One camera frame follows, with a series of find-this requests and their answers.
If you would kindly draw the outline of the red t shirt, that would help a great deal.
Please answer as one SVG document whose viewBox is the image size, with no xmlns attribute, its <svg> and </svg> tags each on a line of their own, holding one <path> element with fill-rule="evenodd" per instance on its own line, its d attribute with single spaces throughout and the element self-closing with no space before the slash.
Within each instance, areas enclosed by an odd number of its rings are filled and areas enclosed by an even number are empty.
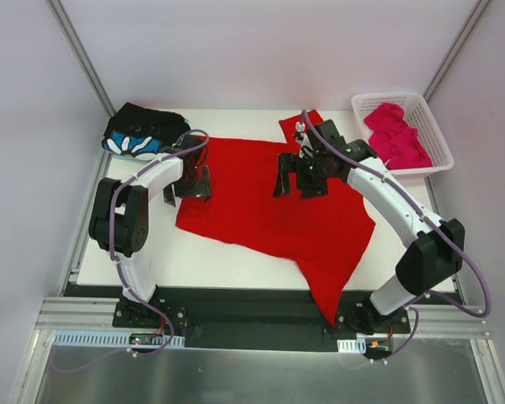
<svg viewBox="0 0 505 404">
<path fill-rule="evenodd" d="M 279 122 L 283 143 L 212 138 L 207 167 L 212 195 L 184 199 L 178 228 L 293 261 L 322 315 L 335 325 L 344 286 L 364 255 L 375 229 L 363 197 L 336 179 L 328 194 L 302 199 L 294 191 L 273 196 L 278 156 L 297 153 L 298 116 Z"/>
</svg>

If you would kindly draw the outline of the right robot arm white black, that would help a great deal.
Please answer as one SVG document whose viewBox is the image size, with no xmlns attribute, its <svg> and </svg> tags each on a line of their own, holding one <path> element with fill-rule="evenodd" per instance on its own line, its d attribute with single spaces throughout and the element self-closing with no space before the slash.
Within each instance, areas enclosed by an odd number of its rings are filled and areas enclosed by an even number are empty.
<svg viewBox="0 0 505 404">
<path fill-rule="evenodd" d="M 461 269 L 465 228 L 419 204 L 365 141 L 345 141 L 332 120 L 313 126 L 298 120 L 294 137 L 300 150 L 279 154 L 274 197 L 290 193 L 291 174 L 303 199 L 326 195 L 328 179 L 337 178 L 381 213 L 406 249 L 394 275 L 345 316 L 354 332 L 381 332 L 403 306 Z"/>
</svg>

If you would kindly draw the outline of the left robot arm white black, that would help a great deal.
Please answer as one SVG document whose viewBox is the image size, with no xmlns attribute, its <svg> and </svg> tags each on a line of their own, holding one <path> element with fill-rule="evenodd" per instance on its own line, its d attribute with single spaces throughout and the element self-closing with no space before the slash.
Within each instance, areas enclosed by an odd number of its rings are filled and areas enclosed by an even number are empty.
<svg viewBox="0 0 505 404">
<path fill-rule="evenodd" d="M 210 137 L 190 130 L 165 146 L 125 180 L 105 177 L 98 183 L 88 235 L 108 253 L 117 269 L 123 296 L 135 302 L 131 315 L 142 327 L 155 326 L 161 307 L 151 298 L 157 285 L 150 275 L 146 242 L 151 201 L 204 199 L 212 196 L 210 171 L 205 166 Z"/>
</svg>

